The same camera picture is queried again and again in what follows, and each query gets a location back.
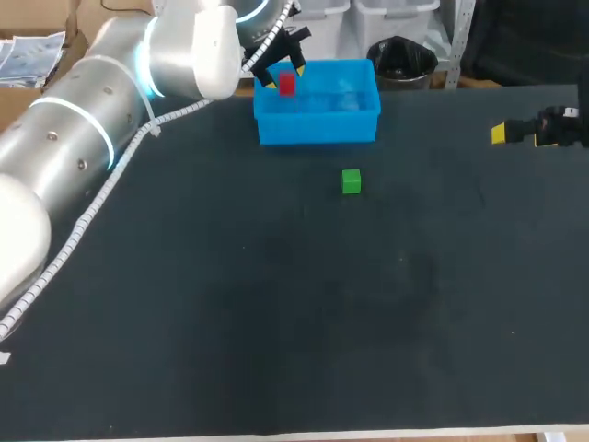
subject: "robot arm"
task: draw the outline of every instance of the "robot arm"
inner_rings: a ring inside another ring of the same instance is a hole
[[[160,17],[114,18],[87,57],[0,135],[0,313],[42,270],[51,224],[116,165],[148,100],[231,96],[240,46],[251,47],[292,3],[169,0]]]

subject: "red cube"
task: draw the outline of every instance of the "red cube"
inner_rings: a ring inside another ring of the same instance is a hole
[[[296,74],[282,71],[278,84],[281,97],[294,97],[296,95]]]

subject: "green block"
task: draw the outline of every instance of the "green block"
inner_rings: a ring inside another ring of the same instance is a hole
[[[360,193],[362,189],[362,177],[360,170],[349,169],[341,171],[341,192],[344,195],[354,195]]]

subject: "blue bin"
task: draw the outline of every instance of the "blue bin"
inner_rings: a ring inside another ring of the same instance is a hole
[[[279,81],[291,63],[270,72]],[[254,89],[254,116],[261,145],[367,143],[376,139],[380,97],[370,60],[311,61],[296,79],[296,97],[278,89]]]

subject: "black tabletop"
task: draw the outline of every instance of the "black tabletop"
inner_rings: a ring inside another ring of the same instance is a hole
[[[373,145],[260,147],[247,99],[147,138],[0,346],[0,440],[587,423],[589,152],[490,145],[575,88],[382,104]]]

